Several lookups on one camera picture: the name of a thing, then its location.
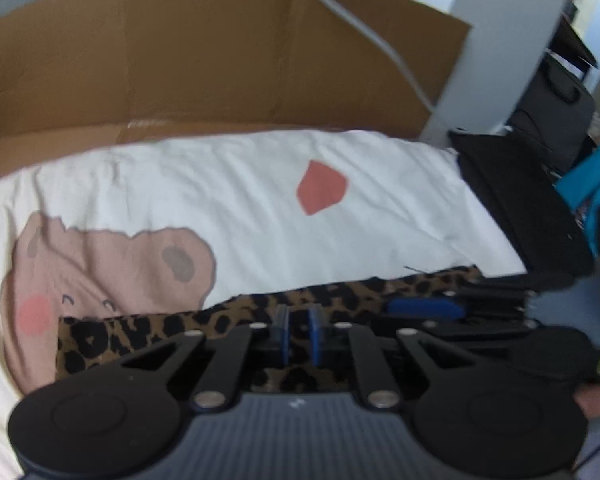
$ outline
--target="red patch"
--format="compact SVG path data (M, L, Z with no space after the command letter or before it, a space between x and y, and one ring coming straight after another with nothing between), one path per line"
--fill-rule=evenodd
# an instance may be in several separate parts
M24 335L42 335L51 326L51 306L43 294L29 296L16 311L16 327Z
M326 164L312 160L298 185L296 195L310 216L336 205L347 192L347 178Z

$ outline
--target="black cable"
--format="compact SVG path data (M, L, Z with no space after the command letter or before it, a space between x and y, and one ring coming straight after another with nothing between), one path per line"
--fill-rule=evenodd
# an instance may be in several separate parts
M580 463L573 466L573 468L571 469L571 472L572 473L578 472L580 469L582 469L584 466L586 466L589 462L591 462L599 454L600 454L600 444L596 447L596 449L594 449L591 453L589 453L583 460L581 460Z

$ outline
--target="cardboard flap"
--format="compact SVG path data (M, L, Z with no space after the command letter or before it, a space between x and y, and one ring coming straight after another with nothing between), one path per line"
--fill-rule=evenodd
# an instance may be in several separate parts
M338 0L433 101L468 25L411 0ZM368 128L428 113L392 63L316 0L38 0L0 18L0 134L138 120Z

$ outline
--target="black circular joint cover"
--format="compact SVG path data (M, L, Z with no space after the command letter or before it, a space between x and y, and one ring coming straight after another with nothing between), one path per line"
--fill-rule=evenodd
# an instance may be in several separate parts
M163 386L115 381L25 397L8 434L25 467L56 478L130 474L163 451L180 427L180 408Z
M570 467L587 431L567 392L498 365L447 370L416 404L414 426L442 462L495 479Z
M527 374L578 383L595 371L597 354L589 338L574 328L539 328L509 349L509 363Z

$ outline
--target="cartoon bear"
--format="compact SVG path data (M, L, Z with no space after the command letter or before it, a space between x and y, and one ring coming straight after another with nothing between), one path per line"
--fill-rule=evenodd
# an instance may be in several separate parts
M190 229L67 229L33 213L16 241L0 288L7 366L21 391L54 380L58 318L199 310L211 291L216 261Z

